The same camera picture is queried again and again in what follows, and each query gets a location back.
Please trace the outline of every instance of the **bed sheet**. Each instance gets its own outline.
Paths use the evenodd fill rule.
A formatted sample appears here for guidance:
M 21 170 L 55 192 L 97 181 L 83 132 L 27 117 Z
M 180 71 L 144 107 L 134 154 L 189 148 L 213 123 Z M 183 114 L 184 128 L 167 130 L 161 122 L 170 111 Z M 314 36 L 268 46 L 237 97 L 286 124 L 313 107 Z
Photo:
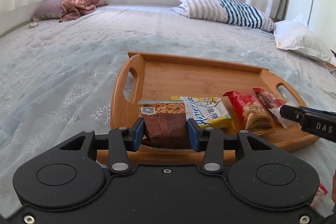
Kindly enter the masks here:
M 42 21 L 0 39 L 0 214 L 9 216 L 20 206 L 12 176 L 21 164 L 82 130 L 109 131 L 111 93 L 127 51 L 268 67 L 308 106 L 336 110 L 335 75 L 316 61 L 276 49 L 274 36 L 260 30 L 148 5 L 109 5 L 74 21 Z M 336 145 L 320 139 L 294 154 L 317 170 L 329 190 L 318 205 L 329 215 Z

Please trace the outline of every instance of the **pink satin cloth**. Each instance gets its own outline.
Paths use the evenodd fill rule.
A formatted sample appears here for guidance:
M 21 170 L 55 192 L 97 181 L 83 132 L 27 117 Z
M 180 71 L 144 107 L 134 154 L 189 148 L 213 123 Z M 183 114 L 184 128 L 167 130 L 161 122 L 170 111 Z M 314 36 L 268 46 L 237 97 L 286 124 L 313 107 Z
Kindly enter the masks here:
M 104 0 L 63 0 L 59 5 L 63 11 L 59 22 L 77 19 L 93 13 L 96 7 L 107 4 Z

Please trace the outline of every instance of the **pillow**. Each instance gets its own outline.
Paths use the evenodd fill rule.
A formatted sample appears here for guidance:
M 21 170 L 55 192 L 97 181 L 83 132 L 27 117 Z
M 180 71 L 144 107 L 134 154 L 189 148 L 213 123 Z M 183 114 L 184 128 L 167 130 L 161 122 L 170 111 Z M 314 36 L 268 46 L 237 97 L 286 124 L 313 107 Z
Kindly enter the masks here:
M 59 7 L 63 0 L 46 0 L 38 7 L 31 17 L 31 21 L 39 21 L 45 19 L 60 19 L 63 13 Z
M 178 14 L 194 18 L 226 23 L 227 12 L 219 0 L 180 0 L 182 4 L 172 8 Z
M 302 14 L 293 20 L 275 23 L 274 36 L 279 49 L 292 50 L 302 56 L 336 66 L 332 51 L 309 30 Z
M 273 20 L 264 12 L 238 0 L 180 0 L 173 10 L 180 15 L 207 19 L 271 32 Z
M 261 29 L 265 32 L 274 30 L 273 20 L 264 12 L 238 0 L 219 0 L 227 11 L 227 22 L 242 27 Z

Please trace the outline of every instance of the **striped pillow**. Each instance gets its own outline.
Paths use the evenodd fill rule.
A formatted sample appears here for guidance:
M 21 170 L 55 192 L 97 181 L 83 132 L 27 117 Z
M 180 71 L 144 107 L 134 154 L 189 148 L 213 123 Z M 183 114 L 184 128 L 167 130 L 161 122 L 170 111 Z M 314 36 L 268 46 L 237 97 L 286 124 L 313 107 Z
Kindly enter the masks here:
M 270 32 L 274 22 L 264 12 L 238 0 L 180 0 L 173 10 L 180 15 L 218 21 Z
M 194 18 L 225 23 L 227 12 L 221 7 L 219 0 L 180 0 L 182 4 L 172 8 L 178 14 Z
M 238 0 L 219 0 L 220 5 L 227 11 L 227 22 L 242 27 L 251 27 L 270 32 L 274 22 L 264 12 Z

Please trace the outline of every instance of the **red candy wrapper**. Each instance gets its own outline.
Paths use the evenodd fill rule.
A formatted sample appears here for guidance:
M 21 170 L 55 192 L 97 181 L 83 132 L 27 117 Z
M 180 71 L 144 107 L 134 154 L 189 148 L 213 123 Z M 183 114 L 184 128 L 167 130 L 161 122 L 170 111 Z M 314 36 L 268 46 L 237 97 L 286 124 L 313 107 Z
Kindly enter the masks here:
M 288 126 L 291 124 L 291 121 L 282 118 L 280 115 L 280 107 L 284 105 L 285 102 L 276 98 L 273 93 L 264 91 L 261 88 L 253 88 L 253 91 L 264 107 L 272 114 L 274 120 L 277 123 L 280 123 L 284 128 L 288 128 Z M 292 102 L 288 102 L 286 104 L 294 106 Z
M 274 94 L 269 93 L 267 91 L 264 91 L 261 88 L 253 88 L 253 91 L 255 92 L 256 96 L 259 98 L 260 102 L 264 105 L 264 107 L 268 110 L 272 108 L 278 108 L 285 104 L 284 101 L 277 99 Z M 272 113 L 272 116 L 274 120 L 276 120 L 278 123 L 278 118 Z
M 320 197 L 322 197 L 326 194 L 328 194 L 327 189 L 322 185 L 322 183 L 320 183 L 319 188 L 318 188 L 310 206 L 315 210 L 317 202 L 319 201 Z
M 244 129 L 258 135 L 274 132 L 272 122 L 257 97 L 238 91 L 226 92 L 223 96 L 229 97 Z

